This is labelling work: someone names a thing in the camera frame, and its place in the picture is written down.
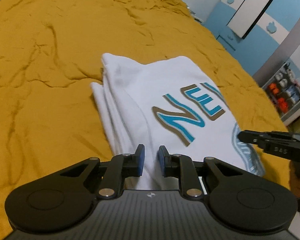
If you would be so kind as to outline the right hand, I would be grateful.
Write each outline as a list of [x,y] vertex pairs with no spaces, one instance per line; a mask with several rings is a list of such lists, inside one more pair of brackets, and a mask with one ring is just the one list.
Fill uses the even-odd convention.
[[300,198],[300,178],[295,173],[295,166],[292,161],[289,163],[289,185],[294,196]]

